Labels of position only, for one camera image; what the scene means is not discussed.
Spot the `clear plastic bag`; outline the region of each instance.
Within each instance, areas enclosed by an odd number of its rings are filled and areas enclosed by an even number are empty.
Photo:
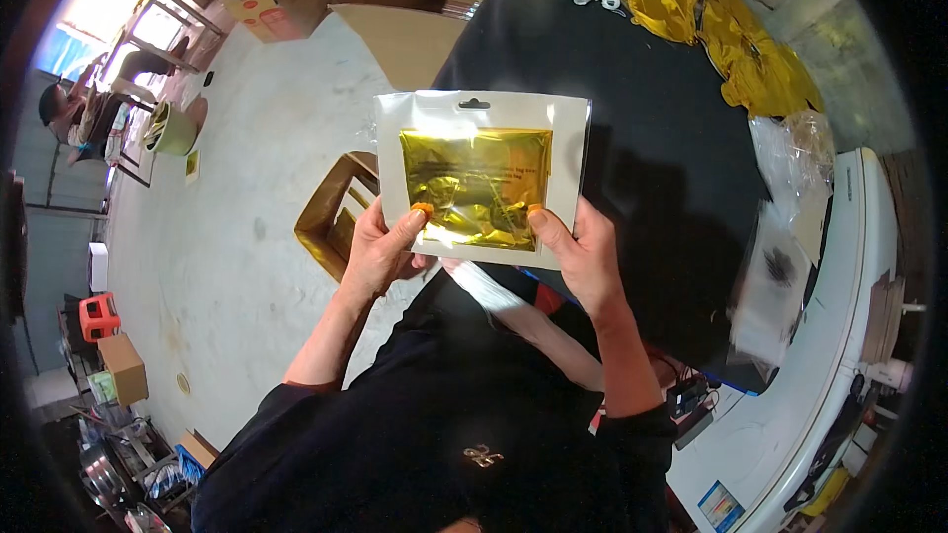
[[[758,370],[780,366],[803,310],[810,259],[773,202],[760,208],[752,250],[741,274],[738,303],[731,316],[731,343],[741,355],[752,357],[760,365]],[[730,356],[729,364],[742,363],[740,355]]]
[[[790,114],[782,122],[757,117],[749,124],[757,167],[780,218],[789,226],[808,193],[832,194],[836,149],[830,123],[822,113],[807,111]]]

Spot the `black table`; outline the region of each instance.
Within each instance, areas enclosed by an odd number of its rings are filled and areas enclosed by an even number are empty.
[[[513,90],[592,101],[582,193],[616,224],[626,295],[643,337],[740,389],[725,316],[768,191],[747,112],[720,96],[699,46],[665,41],[597,2],[486,0],[434,89]],[[538,270],[552,286],[558,272]]]

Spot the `orange stool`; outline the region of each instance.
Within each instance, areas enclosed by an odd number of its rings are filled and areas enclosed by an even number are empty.
[[[82,339],[89,343],[111,336],[112,330],[121,326],[112,293],[82,299],[79,303],[79,325],[82,327]]]

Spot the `stack of cardboard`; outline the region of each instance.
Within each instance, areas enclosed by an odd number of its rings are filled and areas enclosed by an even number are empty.
[[[863,341],[862,362],[877,364],[888,362],[899,338],[902,323],[902,302],[906,293],[906,279],[896,276],[889,280],[883,274],[869,292],[869,320],[866,338]]]

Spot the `packaging bag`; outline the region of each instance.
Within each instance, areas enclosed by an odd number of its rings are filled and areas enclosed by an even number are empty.
[[[375,97],[382,209],[429,222],[411,250],[557,269],[527,215],[547,208],[572,229],[589,101],[496,91]]]
[[[809,275],[810,259],[774,203],[764,202],[731,317],[734,351],[780,366],[803,310]],[[740,362],[729,358],[728,363]]]

